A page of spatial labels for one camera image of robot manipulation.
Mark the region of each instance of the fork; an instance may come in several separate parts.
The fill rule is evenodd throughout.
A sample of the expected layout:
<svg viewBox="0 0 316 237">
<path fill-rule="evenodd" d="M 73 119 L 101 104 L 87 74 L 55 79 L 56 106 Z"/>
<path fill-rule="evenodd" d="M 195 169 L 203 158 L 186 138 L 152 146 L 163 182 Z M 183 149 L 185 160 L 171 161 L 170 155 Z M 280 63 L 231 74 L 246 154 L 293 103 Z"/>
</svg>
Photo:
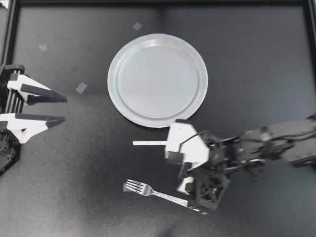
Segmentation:
<svg viewBox="0 0 316 237">
<path fill-rule="evenodd" d="M 187 200 L 157 192 L 157 191 L 153 190 L 153 188 L 150 187 L 148 184 L 128 179 L 124 186 L 127 189 L 129 189 L 135 193 L 138 193 L 140 195 L 143 195 L 143 196 L 155 195 L 157 197 L 166 199 L 168 201 L 171 201 L 173 203 L 176 203 L 178 205 L 185 206 L 188 208 L 188 201 Z"/>
</svg>

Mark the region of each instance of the black surface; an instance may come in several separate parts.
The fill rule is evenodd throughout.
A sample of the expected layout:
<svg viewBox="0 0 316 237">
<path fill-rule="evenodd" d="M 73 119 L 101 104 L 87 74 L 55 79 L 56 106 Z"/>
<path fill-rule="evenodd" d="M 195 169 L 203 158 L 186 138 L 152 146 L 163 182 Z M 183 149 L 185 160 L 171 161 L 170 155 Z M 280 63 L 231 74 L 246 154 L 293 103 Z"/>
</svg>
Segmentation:
<svg viewBox="0 0 316 237">
<path fill-rule="evenodd" d="M 132 29 L 135 22 L 143 27 Z M 32 138 L 0 179 L 0 236 L 314 236 L 316 173 L 277 161 L 257 183 L 236 176 L 217 212 L 206 217 L 157 197 L 122 192 L 127 178 L 176 194 L 178 167 L 163 148 L 133 140 L 165 139 L 167 129 L 126 120 L 107 92 L 118 50 L 146 34 L 166 33 L 203 57 L 209 88 L 191 118 L 222 137 L 315 112 L 316 94 L 303 11 L 298 6 L 21 10 L 15 63 L 68 96 L 30 114 L 66 122 Z M 47 51 L 39 45 L 46 44 Z M 88 85 L 80 95 L 76 87 Z"/>
</svg>

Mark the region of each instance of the plate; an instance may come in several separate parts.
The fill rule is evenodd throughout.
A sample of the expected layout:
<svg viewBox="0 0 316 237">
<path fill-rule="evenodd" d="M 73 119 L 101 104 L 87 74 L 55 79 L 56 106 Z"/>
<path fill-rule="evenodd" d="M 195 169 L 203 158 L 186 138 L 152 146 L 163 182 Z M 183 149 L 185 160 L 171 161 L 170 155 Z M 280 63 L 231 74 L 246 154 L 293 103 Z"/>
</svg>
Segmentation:
<svg viewBox="0 0 316 237">
<path fill-rule="evenodd" d="M 125 45 L 114 57 L 108 90 L 117 110 L 146 127 L 168 127 L 187 119 L 207 91 L 202 57 L 175 36 L 152 34 Z"/>
</svg>

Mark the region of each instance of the black frame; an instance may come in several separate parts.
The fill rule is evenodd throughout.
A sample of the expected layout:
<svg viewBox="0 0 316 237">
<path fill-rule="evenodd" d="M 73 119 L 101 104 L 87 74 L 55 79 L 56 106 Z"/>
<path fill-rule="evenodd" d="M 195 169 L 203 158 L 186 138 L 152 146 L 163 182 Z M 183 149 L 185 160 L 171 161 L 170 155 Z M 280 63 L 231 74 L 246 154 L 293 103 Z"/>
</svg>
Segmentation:
<svg viewBox="0 0 316 237">
<path fill-rule="evenodd" d="M 316 2 L 315 0 L 10 0 L 4 38 L 0 52 L 0 65 L 11 64 L 14 42 L 19 21 L 19 9 L 24 5 L 37 4 L 296 4 L 304 8 L 310 47 L 312 49 L 313 68 L 316 72 Z"/>
</svg>

